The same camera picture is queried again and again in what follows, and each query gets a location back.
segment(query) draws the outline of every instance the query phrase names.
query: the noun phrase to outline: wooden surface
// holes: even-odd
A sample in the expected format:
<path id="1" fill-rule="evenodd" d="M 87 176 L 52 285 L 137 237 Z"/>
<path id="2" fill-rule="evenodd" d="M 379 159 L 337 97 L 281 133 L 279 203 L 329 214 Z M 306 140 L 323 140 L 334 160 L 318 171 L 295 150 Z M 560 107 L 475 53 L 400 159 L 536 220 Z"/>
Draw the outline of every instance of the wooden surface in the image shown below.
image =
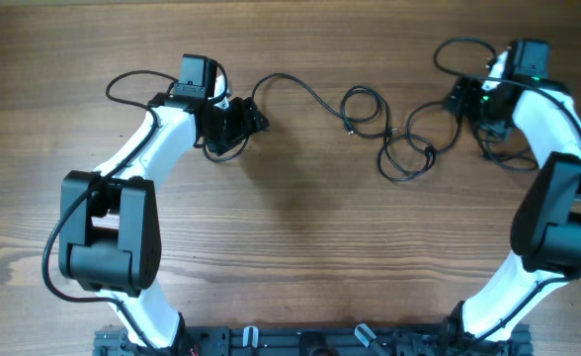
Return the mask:
<path id="1" fill-rule="evenodd" d="M 354 84 L 389 103 L 394 124 L 442 98 L 443 40 L 479 36 L 552 43 L 550 73 L 581 116 L 581 2 L 213 2 L 0 8 L 0 354 L 86 355 L 93 331 L 117 323 L 106 305 L 72 305 L 43 286 L 42 248 L 71 169 L 108 159 L 143 113 L 109 102 L 106 84 L 139 68 L 178 75 L 183 52 L 220 61 L 235 95 L 274 71 L 304 79 L 335 107 Z M 447 64 L 483 70 L 471 47 Z M 167 83 L 133 78 L 117 94 L 146 101 Z M 158 194 L 159 280 L 189 325 L 436 322 L 478 291 L 509 251 L 509 228 L 534 175 L 484 162 L 464 134 L 436 167 L 391 184 L 378 141 L 348 136 L 297 85 L 258 94 L 271 132 L 228 164 L 186 154 Z M 371 109 L 350 102 L 351 114 Z M 379 128 L 382 122 L 370 125 Z M 440 145 L 453 126 L 429 113 L 416 130 Z M 420 156 L 405 145 L 408 167 Z M 67 292 L 75 283 L 51 273 Z M 537 355 L 581 355 L 581 282 L 533 311 Z"/>

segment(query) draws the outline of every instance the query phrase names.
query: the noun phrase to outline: cable connector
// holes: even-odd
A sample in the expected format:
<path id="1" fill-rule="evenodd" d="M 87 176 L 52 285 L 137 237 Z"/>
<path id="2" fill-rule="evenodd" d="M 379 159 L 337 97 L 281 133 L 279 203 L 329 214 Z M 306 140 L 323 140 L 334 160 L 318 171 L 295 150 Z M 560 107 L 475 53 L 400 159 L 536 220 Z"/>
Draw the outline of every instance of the cable connector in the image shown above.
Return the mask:
<path id="1" fill-rule="evenodd" d="M 488 62 L 486 63 L 486 69 L 491 70 L 495 64 L 497 64 L 497 58 L 496 57 L 488 57 Z"/>
<path id="2" fill-rule="evenodd" d="M 352 126 L 352 124 L 348 123 L 347 121 L 344 121 L 344 123 L 343 123 L 343 129 L 348 134 L 354 134 L 354 127 Z"/>
<path id="3" fill-rule="evenodd" d="M 432 157 L 436 155 L 436 148 L 434 148 L 432 145 L 428 145 L 425 147 L 425 157 Z"/>

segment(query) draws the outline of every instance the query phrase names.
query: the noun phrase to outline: wood grain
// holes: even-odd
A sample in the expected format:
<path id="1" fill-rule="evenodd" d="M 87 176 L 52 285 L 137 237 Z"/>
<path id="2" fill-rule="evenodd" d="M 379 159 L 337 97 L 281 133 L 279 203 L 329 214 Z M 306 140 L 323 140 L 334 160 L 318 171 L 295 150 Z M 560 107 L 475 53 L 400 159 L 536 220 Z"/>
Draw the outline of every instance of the wood grain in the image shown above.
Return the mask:
<path id="1" fill-rule="evenodd" d="M 371 85 L 401 128 L 416 106 L 449 90 L 454 79 L 431 55 L 462 35 L 498 48 L 521 37 L 551 41 L 551 76 L 572 88 L 581 116 L 581 2 L 0 7 L 0 355 L 84 355 L 94 330 L 118 322 L 108 306 L 57 300 L 40 276 L 62 178 L 108 159 L 142 120 L 106 100 L 113 77 L 139 68 L 177 75 L 183 52 L 205 54 L 223 63 L 237 96 L 275 71 L 304 79 L 335 107 L 352 85 Z M 481 71 L 485 58 L 462 47 L 445 60 Z M 131 78 L 116 90 L 145 101 L 165 85 Z M 257 101 L 270 133 L 227 164 L 186 154 L 158 194 L 158 278 L 189 325 L 436 322 L 507 255 L 534 175 L 484 162 L 468 134 L 424 177 L 391 184 L 375 169 L 379 142 L 346 135 L 296 84 L 271 82 Z M 371 104 L 355 98 L 351 114 Z M 438 145 L 454 129 L 440 112 L 416 123 Z M 421 164 L 405 145 L 394 151 L 409 167 Z M 82 294 L 51 273 L 65 292 Z M 526 321 L 537 355 L 581 355 L 581 282 Z"/>

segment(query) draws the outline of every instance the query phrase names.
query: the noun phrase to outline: black cable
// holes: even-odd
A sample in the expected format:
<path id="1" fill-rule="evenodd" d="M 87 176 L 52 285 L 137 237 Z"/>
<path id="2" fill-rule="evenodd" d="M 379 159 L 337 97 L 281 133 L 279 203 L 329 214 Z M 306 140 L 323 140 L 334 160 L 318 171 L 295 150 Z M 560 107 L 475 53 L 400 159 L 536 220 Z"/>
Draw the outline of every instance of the black cable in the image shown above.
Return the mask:
<path id="1" fill-rule="evenodd" d="M 246 148 L 247 143 L 249 143 L 249 137 L 246 137 L 244 139 L 244 141 L 242 141 L 242 146 L 240 147 L 240 149 L 238 149 L 237 152 L 233 153 L 232 155 L 230 155 L 228 157 L 222 157 L 222 158 L 213 158 L 209 155 L 208 142 L 205 139 L 203 139 L 203 144 L 201 144 L 201 148 L 203 149 L 203 155 L 205 156 L 206 159 L 210 160 L 213 163 L 222 163 L 222 162 L 226 162 L 228 160 L 231 160 L 231 159 L 239 156 L 240 153 L 242 153 L 242 151 L 244 150 L 244 148 Z"/>
<path id="2" fill-rule="evenodd" d="M 470 78 L 470 79 L 474 79 L 474 80 L 482 80 L 482 81 L 495 81 L 495 82 L 500 82 L 500 83 L 507 83 L 507 84 L 511 84 L 514 86 L 517 86 L 519 88 L 523 88 L 525 90 L 531 90 L 541 96 L 543 96 L 545 99 L 547 99 L 548 101 L 550 101 L 552 104 L 554 104 L 566 117 L 567 119 L 569 119 L 568 121 L 572 124 L 572 126 L 574 127 L 574 129 L 576 130 L 576 133 L 579 136 L 579 139 L 581 140 L 581 127 L 580 124 L 578 124 L 578 122 L 576 122 L 576 119 L 574 118 L 574 116 L 569 112 L 569 110 L 565 107 L 565 105 L 561 102 L 559 102 L 556 98 L 554 98 L 553 96 L 551 96 L 550 94 L 548 94 L 547 92 L 533 87 L 531 85 L 525 84 L 525 83 L 521 83 L 521 82 L 517 82 L 514 80 L 510 80 L 510 79 L 502 79 L 502 78 L 493 78 L 493 77 L 489 77 L 489 76 L 484 76 L 484 75 L 477 75 L 477 74 L 470 74 L 470 73 L 463 73 L 463 72 L 459 72 L 456 70 L 452 70 L 449 68 L 444 67 L 443 65 L 441 65 L 438 62 L 438 56 L 440 54 L 440 52 L 442 51 L 442 49 L 444 47 L 446 47 L 447 45 L 451 45 L 451 44 L 455 44 L 455 43 L 474 43 L 474 44 L 478 44 L 478 45 L 483 45 L 484 47 L 491 49 L 494 52 L 494 48 L 492 48 L 491 44 L 488 44 L 480 39 L 476 39 L 476 38 L 454 38 L 454 39 L 450 39 L 445 41 L 444 43 L 440 44 L 438 46 L 438 48 L 436 49 L 436 51 L 434 52 L 433 55 L 433 63 L 434 65 L 440 69 L 441 71 L 449 74 L 449 75 L 453 75 L 453 76 L 457 76 L 457 77 L 465 77 L 465 78 Z M 497 330 L 499 330 L 500 328 L 504 327 L 506 325 L 506 323 L 508 323 L 508 321 L 510 321 L 514 316 L 516 316 L 519 312 L 521 312 L 521 310 L 534 298 L 534 296 L 536 294 L 538 294 L 543 287 L 545 287 L 546 285 L 550 284 L 550 283 L 562 283 L 562 282 L 568 282 L 568 281 L 572 281 L 572 280 L 578 280 L 579 278 L 581 278 L 581 266 L 580 268 L 571 276 L 566 277 L 566 278 L 552 278 L 552 279 L 548 279 L 545 280 L 543 282 L 540 282 L 537 287 L 513 310 L 510 312 L 510 314 L 508 314 L 508 316 L 506 316 L 504 319 L 502 319 L 497 325 L 495 325 L 493 328 L 491 328 L 490 330 L 488 330 L 486 333 L 484 333 L 483 335 L 479 336 L 478 338 L 476 338 L 475 340 L 473 340 L 473 342 L 471 342 L 471 344 L 466 348 L 466 350 L 468 350 L 472 345 L 481 342 L 482 340 L 484 340 L 486 337 L 492 335 L 494 332 L 496 332 Z"/>
<path id="3" fill-rule="evenodd" d="M 174 89 L 174 85 L 176 84 L 176 81 L 173 81 L 170 83 L 170 85 L 168 85 L 168 90 L 165 91 L 165 94 L 170 95 L 170 92 L 172 91 L 172 89 Z"/>
<path id="4" fill-rule="evenodd" d="M 106 87 L 106 96 L 110 100 L 113 100 L 113 101 L 115 101 L 117 103 L 121 103 L 121 104 L 132 105 L 132 106 L 135 106 L 137 108 L 141 108 L 141 109 L 149 112 L 150 115 L 152 116 L 152 126 L 150 127 L 150 131 L 143 138 L 143 140 L 124 159 L 122 159 L 122 161 L 120 161 L 120 163 L 118 163 L 115 166 L 115 168 L 113 168 L 113 170 L 111 170 L 109 173 L 107 173 L 106 175 L 102 176 L 102 178 L 100 178 L 97 182 L 95 182 L 94 184 L 92 184 L 91 186 L 89 186 L 62 213 L 62 215 L 60 216 L 60 220 L 58 220 L 58 222 L 55 224 L 53 230 L 51 231 L 51 234 L 49 235 L 49 238 L 48 238 L 48 240 L 46 242 L 46 245 L 44 246 L 44 252 L 42 254 L 41 271 L 42 271 L 42 279 L 44 280 L 44 284 L 49 289 L 49 291 L 52 292 L 55 296 L 57 296 L 58 298 L 60 298 L 60 299 L 62 299 L 64 301 L 71 302 L 71 303 L 99 303 L 99 302 L 106 302 L 106 303 L 112 303 L 112 304 L 116 305 L 117 308 L 119 309 L 119 311 L 122 312 L 122 315 L 124 316 L 125 320 L 128 322 L 128 324 L 130 324 L 130 327 L 139 336 L 139 338 L 141 339 L 141 341 L 143 341 L 143 343 L 145 343 L 145 345 L 148 347 L 148 349 L 153 354 L 155 354 L 157 356 L 163 356 L 163 353 L 161 351 L 159 351 L 152 344 L 152 342 L 147 338 L 147 336 L 145 336 L 145 334 L 143 333 L 143 331 L 141 330 L 141 328 L 139 327 L 139 325 L 136 323 L 136 321 L 134 320 L 134 318 L 130 315 L 129 311 L 125 307 L 124 302 L 118 301 L 118 300 L 116 300 L 114 298 L 108 298 L 108 297 L 82 297 L 82 298 L 80 298 L 80 297 L 71 297 L 71 296 L 65 295 L 60 290 L 58 290 L 57 288 L 55 288 L 55 286 L 53 286 L 53 283 L 51 282 L 51 278 L 50 278 L 50 275 L 49 275 L 49 257 L 50 257 L 50 254 L 51 254 L 51 250 L 52 250 L 53 244 L 55 243 L 55 240 L 56 240 L 57 236 L 60 234 L 60 231 L 62 230 L 62 227 L 64 226 L 64 224 L 69 220 L 69 218 L 71 217 L 71 215 L 73 214 L 73 212 L 75 212 L 75 210 L 86 199 L 88 199 L 94 192 L 98 191 L 106 183 L 108 183 L 109 180 L 111 178 L 113 178 L 113 176 L 115 176 L 118 172 L 120 172 L 122 169 L 124 169 L 132 161 L 132 159 L 139 154 L 139 152 L 145 147 L 145 145 L 152 139 L 152 136 L 154 135 L 154 133 L 156 132 L 157 128 L 159 127 L 159 117 L 156 114 L 156 112 L 154 112 L 154 110 L 152 110 L 150 107 L 148 107 L 147 105 L 141 104 L 141 103 L 137 103 L 137 102 L 133 102 L 133 101 L 130 101 L 130 100 L 125 100 L 125 99 L 120 99 L 120 98 L 117 98 L 117 97 L 114 97 L 114 96 L 111 95 L 111 88 L 113 87 L 113 85 L 115 85 L 121 79 L 124 79 L 124 78 L 129 77 L 129 76 L 132 76 L 132 75 L 136 75 L 136 74 L 152 74 L 152 75 L 158 75 L 158 76 L 161 76 L 161 77 L 170 79 L 173 82 L 174 81 L 178 81 L 176 78 L 174 78 L 174 77 L 172 77 L 170 75 L 163 74 L 163 73 L 159 73 L 159 72 L 156 72 L 156 71 L 152 71 L 152 70 L 135 70 L 135 71 L 131 71 L 131 72 L 128 72 L 128 73 L 124 73 L 124 74 L 116 77 Z"/>
<path id="5" fill-rule="evenodd" d="M 479 132 L 475 133 L 475 138 L 479 138 Z M 513 171 L 513 172 L 517 172 L 517 173 L 529 173 L 529 172 L 534 172 L 536 170 L 539 170 L 539 163 L 528 156 L 525 156 L 524 153 L 526 153 L 526 151 L 529 151 L 530 148 L 524 148 L 522 150 L 520 150 L 519 152 L 516 153 L 512 153 L 512 154 L 505 154 L 505 153 L 495 153 L 492 151 L 492 148 L 490 147 L 491 141 L 490 141 L 490 133 L 486 133 L 486 142 L 483 143 L 483 151 L 484 151 L 484 156 L 488 157 L 490 160 L 492 160 L 495 164 L 497 164 L 498 166 L 507 169 L 509 171 Z M 515 166 L 511 166 L 508 165 L 504 162 L 509 161 L 509 160 L 513 160 L 513 159 L 519 159 L 519 160 L 525 160 L 530 162 L 532 165 L 529 167 L 515 167 Z"/>
<path id="6" fill-rule="evenodd" d="M 432 107 L 432 106 L 442 107 L 442 105 L 443 105 L 442 102 L 434 101 L 434 102 L 429 102 L 429 103 L 423 104 L 423 105 L 419 106 L 418 108 L 414 109 L 414 111 L 412 111 L 411 114 L 409 114 L 409 117 L 407 118 L 407 122 L 405 123 L 405 132 L 408 134 L 411 134 L 411 126 L 413 125 L 413 118 L 418 113 L 420 113 L 421 111 L 423 111 L 429 107 Z M 461 115 L 456 115 L 456 122 L 457 122 L 456 133 L 454 134 L 453 138 L 446 146 L 444 146 L 441 149 L 437 149 L 436 154 L 438 154 L 438 155 L 444 154 L 456 145 L 457 139 L 459 138 L 459 134 L 461 132 Z M 420 153 L 424 153 L 424 151 L 421 148 L 419 148 L 417 145 L 415 145 L 415 143 L 413 143 L 410 135 L 407 136 L 407 141 L 409 142 L 409 145 L 411 145 L 411 147 L 413 147 L 413 149 L 417 150 Z"/>
<path id="7" fill-rule="evenodd" d="M 220 72 L 224 77 L 224 88 L 222 89 L 222 93 L 220 93 L 219 96 L 213 97 L 208 100 L 208 102 L 212 105 L 218 104 L 219 102 L 223 101 L 224 98 L 227 97 L 227 89 L 229 87 L 229 78 L 227 78 L 227 72 L 224 71 L 224 67 L 220 63 L 218 64 L 218 68 L 220 69 Z"/>
<path id="8" fill-rule="evenodd" d="M 357 134 L 360 137 L 370 138 L 370 139 L 382 138 L 382 147 L 378 151 L 378 157 L 376 159 L 376 166 L 378 168 L 378 172 L 383 177 L 385 177 L 387 180 L 389 180 L 391 182 L 409 181 L 409 180 L 414 179 L 416 177 L 419 177 L 423 173 L 427 172 L 435 164 L 435 162 L 436 162 L 436 149 L 433 147 L 433 145 L 426 138 L 421 137 L 421 136 L 414 134 L 414 133 L 410 133 L 410 132 L 405 132 L 405 133 L 402 133 L 399 135 L 393 134 L 393 129 L 391 127 L 391 112 L 389 110 L 389 106 L 387 105 L 387 102 L 384 100 L 384 98 L 382 98 L 382 96 L 380 96 L 380 94 L 378 94 L 378 92 L 376 92 L 373 88 L 370 88 L 366 85 L 353 86 L 343 96 L 343 99 L 341 100 L 341 104 L 340 104 L 340 112 L 337 112 L 332 107 L 330 107 L 323 99 L 321 99 L 321 97 L 319 97 L 319 95 L 317 95 L 317 93 L 315 93 L 314 90 L 312 90 L 312 88 L 310 88 L 310 86 L 308 86 L 306 83 L 304 83 L 300 79 L 298 79 L 290 74 L 286 74 L 286 73 L 273 73 L 273 74 L 267 75 L 266 77 L 264 77 L 264 78 L 260 79 L 260 81 L 258 81 L 258 83 L 253 88 L 253 92 L 251 93 L 251 98 L 255 100 L 255 93 L 258 90 L 258 88 L 260 87 L 260 85 L 262 83 L 264 83 L 265 81 L 267 81 L 271 78 L 274 78 L 274 77 L 289 79 L 289 80 L 292 80 L 295 83 L 301 85 L 305 90 L 308 91 L 308 93 L 312 94 L 312 96 L 317 100 L 317 102 L 319 104 L 321 104 L 322 107 L 324 107 L 332 115 L 334 115 L 335 117 L 337 117 L 343 121 L 344 128 L 348 131 L 349 134 Z M 352 118 L 346 114 L 347 101 L 351 97 L 353 97 L 357 94 L 366 94 L 366 95 L 371 96 L 374 99 L 374 102 L 375 102 L 374 112 L 373 112 L 373 114 L 371 114 L 370 116 L 368 116 L 366 118 Z M 412 113 L 412 116 L 424 108 L 426 108 L 425 105 L 423 105 L 423 107 L 421 107 L 421 108 L 416 109 L 414 111 L 414 113 Z M 376 118 L 376 116 L 381 111 L 385 111 L 385 128 L 383 131 L 378 132 L 378 133 L 363 133 L 355 126 L 355 124 L 367 123 L 367 122 L 373 120 L 374 118 Z M 419 153 L 421 153 L 425 156 L 425 158 L 426 158 L 425 164 L 420 170 L 410 171 L 410 170 L 402 168 L 393 159 L 393 157 L 389 153 L 389 150 L 387 149 L 389 147 L 389 145 L 394 143 L 394 142 L 397 142 L 403 138 L 406 138 L 407 141 L 416 149 L 416 151 L 418 151 Z M 412 138 L 426 143 L 427 144 L 426 148 L 423 150 L 423 149 L 420 149 L 417 146 L 415 146 L 412 142 Z M 398 171 L 400 171 L 401 173 L 404 174 L 403 177 L 392 177 L 384 172 L 384 170 L 382 168 L 382 163 L 381 163 L 383 155 L 385 155 L 387 157 L 387 160 L 389 161 L 389 163 L 391 163 L 391 165 L 394 168 L 396 168 Z"/>

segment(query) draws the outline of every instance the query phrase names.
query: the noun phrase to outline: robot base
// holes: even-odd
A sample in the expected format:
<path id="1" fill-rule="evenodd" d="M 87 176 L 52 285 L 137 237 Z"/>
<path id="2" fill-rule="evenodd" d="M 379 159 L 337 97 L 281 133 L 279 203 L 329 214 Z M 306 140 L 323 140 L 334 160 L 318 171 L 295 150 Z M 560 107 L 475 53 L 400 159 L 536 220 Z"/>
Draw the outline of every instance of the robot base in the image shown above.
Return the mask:
<path id="1" fill-rule="evenodd" d="M 249 328 L 229 329 L 224 326 L 188 327 L 196 340 L 201 356 L 441 356 L 497 355 L 532 356 L 533 346 L 527 325 L 517 325 L 506 342 L 482 342 L 461 351 L 438 345 L 439 324 L 418 324 L 373 329 L 375 342 L 366 347 L 355 336 L 354 328 L 278 328 L 258 330 L 257 336 L 244 337 Z M 95 333 L 93 356 L 133 356 L 149 354 L 127 341 L 125 328 L 112 326 Z"/>

